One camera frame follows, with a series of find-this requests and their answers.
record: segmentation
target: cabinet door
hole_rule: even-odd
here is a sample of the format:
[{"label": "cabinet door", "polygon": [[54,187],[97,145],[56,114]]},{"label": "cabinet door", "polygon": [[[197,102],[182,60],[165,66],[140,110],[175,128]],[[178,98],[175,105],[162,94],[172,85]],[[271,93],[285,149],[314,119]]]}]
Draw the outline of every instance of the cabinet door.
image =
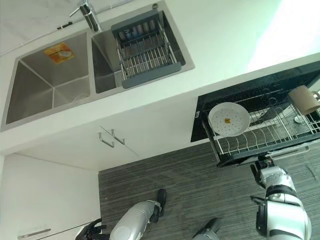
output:
[{"label": "cabinet door", "polygon": [[[101,142],[99,133],[105,142],[114,142],[114,147]],[[99,125],[80,129],[67,137],[19,153],[95,171],[127,164],[136,158],[134,153],[113,139]]]},{"label": "cabinet door", "polygon": [[100,217],[98,174],[32,157],[5,158],[0,188],[0,239],[36,240]]},{"label": "cabinet door", "polygon": [[196,104],[196,98],[168,99],[157,107],[150,104],[122,112],[100,124],[108,130],[113,128],[139,159],[145,159],[198,144],[191,143]]}]

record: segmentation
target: plate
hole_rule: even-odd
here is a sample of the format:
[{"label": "plate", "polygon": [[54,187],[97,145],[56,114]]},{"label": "plate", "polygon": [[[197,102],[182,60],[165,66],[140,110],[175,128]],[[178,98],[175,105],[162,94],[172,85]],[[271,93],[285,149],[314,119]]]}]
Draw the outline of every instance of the plate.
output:
[{"label": "plate", "polygon": [[243,134],[250,125],[250,115],[241,105],[224,102],[211,109],[208,121],[213,131],[223,137]]}]

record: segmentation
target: sticker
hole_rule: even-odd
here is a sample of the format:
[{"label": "sticker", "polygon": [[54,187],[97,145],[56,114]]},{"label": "sticker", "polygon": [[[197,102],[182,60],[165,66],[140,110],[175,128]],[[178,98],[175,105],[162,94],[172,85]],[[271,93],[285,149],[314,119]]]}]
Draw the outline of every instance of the sticker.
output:
[{"label": "sticker", "polygon": [[44,53],[48,55],[55,64],[63,63],[75,57],[74,53],[64,42],[48,48]]}]

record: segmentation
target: metal rack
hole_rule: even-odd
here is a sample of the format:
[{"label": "metal rack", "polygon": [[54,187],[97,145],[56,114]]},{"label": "metal rack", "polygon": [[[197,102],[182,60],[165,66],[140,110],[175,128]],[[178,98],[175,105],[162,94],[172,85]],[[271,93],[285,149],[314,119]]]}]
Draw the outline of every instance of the metal rack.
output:
[{"label": "metal rack", "polygon": [[[207,121],[204,128],[211,136],[210,141],[216,149],[220,165],[320,138],[319,113],[302,115],[288,97],[283,97],[288,91],[265,88],[262,94],[234,101],[242,106],[250,103],[251,106],[250,126],[239,136],[223,137],[212,131],[208,122],[209,113],[205,113]],[[296,123],[295,117],[302,122]]]},{"label": "metal rack", "polygon": [[117,52],[124,81],[174,63],[177,59],[160,22],[158,30],[120,44]]},{"label": "metal rack", "polygon": [[185,64],[163,11],[142,13],[113,25],[111,31],[125,89],[177,73]]}]

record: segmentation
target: floor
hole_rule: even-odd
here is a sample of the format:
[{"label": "floor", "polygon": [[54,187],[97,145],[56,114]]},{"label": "floor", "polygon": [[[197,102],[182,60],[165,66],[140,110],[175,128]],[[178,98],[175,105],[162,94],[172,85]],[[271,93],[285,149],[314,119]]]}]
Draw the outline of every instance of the floor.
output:
[{"label": "floor", "polygon": [[[312,222],[312,240],[320,240],[320,145],[277,164],[291,174]],[[164,217],[150,224],[145,240],[191,240],[208,220],[221,218],[220,240],[262,240],[256,232],[257,206],[264,197],[249,165],[216,168],[208,143],[162,154],[99,173],[100,207],[110,232],[134,204],[154,200],[167,190]]]}]

